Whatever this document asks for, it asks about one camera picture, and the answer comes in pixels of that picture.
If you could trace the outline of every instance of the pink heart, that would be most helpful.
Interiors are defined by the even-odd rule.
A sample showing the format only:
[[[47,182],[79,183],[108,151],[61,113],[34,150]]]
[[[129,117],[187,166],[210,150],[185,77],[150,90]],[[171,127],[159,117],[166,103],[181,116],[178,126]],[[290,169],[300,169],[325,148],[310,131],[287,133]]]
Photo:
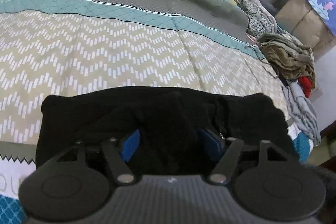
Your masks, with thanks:
[[[332,10],[333,9],[333,3],[329,2],[326,5],[323,6],[323,9],[325,10]]]

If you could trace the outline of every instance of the light gray garment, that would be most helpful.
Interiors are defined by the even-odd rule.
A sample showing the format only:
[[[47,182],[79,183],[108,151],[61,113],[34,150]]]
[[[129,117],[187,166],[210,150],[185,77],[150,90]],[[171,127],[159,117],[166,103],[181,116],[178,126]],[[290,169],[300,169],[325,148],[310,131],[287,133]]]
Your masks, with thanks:
[[[321,135],[317,126],[316,111],[311,101],[306,98],[300,85],[296,82],[282,87],[286,98],[289,115],[298,128],[313,140],[314,146],[321,143]]]

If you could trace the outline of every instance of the white wall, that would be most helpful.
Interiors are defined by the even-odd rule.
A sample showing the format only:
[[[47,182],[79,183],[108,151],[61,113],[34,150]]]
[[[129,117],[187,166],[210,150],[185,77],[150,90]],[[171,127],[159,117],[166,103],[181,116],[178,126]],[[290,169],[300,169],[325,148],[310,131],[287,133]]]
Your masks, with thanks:
[[[336,120],[336,47],[315,62],[315,72],[320,90],[310,99],[316,108],[319,129],[323,130]]]

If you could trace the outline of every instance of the bedsheet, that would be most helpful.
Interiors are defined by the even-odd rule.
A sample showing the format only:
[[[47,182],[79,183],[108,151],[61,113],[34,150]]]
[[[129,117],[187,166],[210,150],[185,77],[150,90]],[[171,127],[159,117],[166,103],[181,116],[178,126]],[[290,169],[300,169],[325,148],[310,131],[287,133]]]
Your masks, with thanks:
[[[23,219],[10,198],[35,168],[47,95],[126,85],[263,92],[289,119],[247,26],[233,0],[0,0],[1,220]]]

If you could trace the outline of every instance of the white chevron pattern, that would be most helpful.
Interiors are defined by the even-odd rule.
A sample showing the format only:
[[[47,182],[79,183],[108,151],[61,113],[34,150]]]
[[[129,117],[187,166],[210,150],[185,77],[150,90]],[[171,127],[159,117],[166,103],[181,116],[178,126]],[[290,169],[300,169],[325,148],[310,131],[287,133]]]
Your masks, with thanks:
[[[49,94],[117,86],[264,92],[287,113],[278,80],[264,72],[258,60],[186,31],[75,14],[1,14],[0,140],[36,144]]]

